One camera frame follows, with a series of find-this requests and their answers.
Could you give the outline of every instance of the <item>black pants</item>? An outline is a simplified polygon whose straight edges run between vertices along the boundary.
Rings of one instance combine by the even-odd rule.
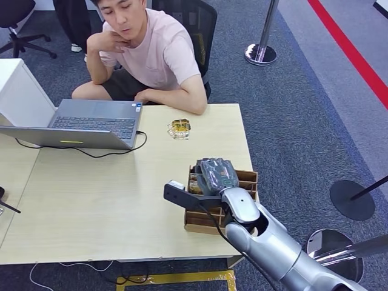
[[[149,89],[143,83],[134,78],[125,69],[115,70],[112,76],[102,86],[115,101],[134,101],[134,97],[143,90]],[[146,105],[159,105],[149,101]]]
[[[86,53],[86,40],[91,34],[89,14],[85,0],[53,0],[62,28],[72,42]]]

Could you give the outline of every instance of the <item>white cord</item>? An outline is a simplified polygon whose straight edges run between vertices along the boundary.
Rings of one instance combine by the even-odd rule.
[[[31,269],[31,271],[29,272],[29,280],[32,283],[34,283],[35,285],[38,285],[39,287],[43,287],[43,288],[45,288],[45,289],[48,289],[48,290],[51,290],[51,291],[54,291],[53,289],[50,288],[50,287],[48,287],[48,286],[45,286],[45,285],[42,285],[42,284],[39,284],[39,283],[36,283],[35,281],[32,280],[32,271],[36,267],[36,265],[38,265],[38,263],[35,263],[32,269]]]
[[[113,261],[111,261],[110,264],[109,264],[106,268],[103,269],[103,270],[98,270],[98,269],[94,268],[92,265],[85,264],[85,263],[75,263],[75,264],[69,264],[69,265],[65,265],[63,263],[59,263],[59,264],[60,264],[60,265],[62,265],[63,267],[71,267],[71,266],[76,266],[76,265],[85,265],[85,266],[91,267],[91,268],[94,269],[94,271],[104,272],[104,271],[106,271],[107,269],[109,269],[109,267],[110,267],[112,264],[113,264]]]
[[[98,269],[96,269],[94,268],[94,266],[92,265],[89,265],[89,264],[85,264],[85,263],[75,263],[75,264],[69,264],[69,265],[65,265],[63,263],[59,263],[63,267],[71,267],[71,266],[75,266],[75,265],[85,265],[85,266],[88,266],[88,267],[91,267],[92,269],[94,269],[94,271],[97,271],[97,272],[104,272],[104,271],[106,271],[107,269],[109,269],[109,267],[110,267],[112,264],[113,264],[113,261],[111,261],[110,264],[109,264],[106,268],[105,269],[103,269],[103,270],[98,270]],[[42,287],[42,288],[45,288],[45,289],[48,289],[48,290],[51,290],[51,291],[54,291],[53,289],[50,288],[50,287],[48,287],[48,286],[45,286],[45,285],[42,285],[42,284],[39,284],[39,283],[36,283],[35,281],[32,280],[32,271],[38,265],[38,263],[35,263],[32,269],[31,269],[31,271],[29,272],[29,280],[31,282],[32,282],[33,284],[35,285],[38,285],[39,287]]]

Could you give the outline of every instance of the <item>red floor line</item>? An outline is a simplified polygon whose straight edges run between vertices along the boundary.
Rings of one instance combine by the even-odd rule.
[[[350,42],[319,0],[308,0],[328,31],[385,108],[388,109],[388,87]]]

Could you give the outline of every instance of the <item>wooden table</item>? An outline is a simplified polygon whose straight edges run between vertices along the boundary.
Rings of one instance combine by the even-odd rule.
[[[190,120],[189,140],[167,133],[167,124],[180,118]],[[189,166],[203,157],[251,170],[239,105],[209,105],[202,116],[146,106],[139,130],[147,143],[123,156],[41,150],[18,205],[22,214],[14,215],[0,248],[0,264],[239,254],[220,236],[186,232],[184,209],[163,199],[165,183],[186,184]],[[137,145],[143,141],[138,136]]]
[[[0,135],[0,186],[5,190],[2,200],[17,207],[26,184],[29,178],[39,150],[20,147],[14,138]],[[14,215],[12,210],[0,206],[4,212],[0,215],[0,246]]]

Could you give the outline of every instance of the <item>cardboard organizer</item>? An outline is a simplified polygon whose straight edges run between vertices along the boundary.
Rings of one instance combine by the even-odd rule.
[[[248,193],[256,201],[257,195],[257,172],[236,170],[239,177],[239,185],[241,188],[246,189]],[[189,172],[189,181],[187,190],[192,194],[200,195],[202,193],[196,187],[196,174],[194,174],[193,168],[190,167]],[[221,207],[210,209],[210,213],[218,221],[221,231],[225,234],[225,214]],[[218,231],[214,223],[209,218],[205,212],[202,210],[189,211],[185,210],[184,228],[189,232],[208,233],[211,235],[218,235]]]

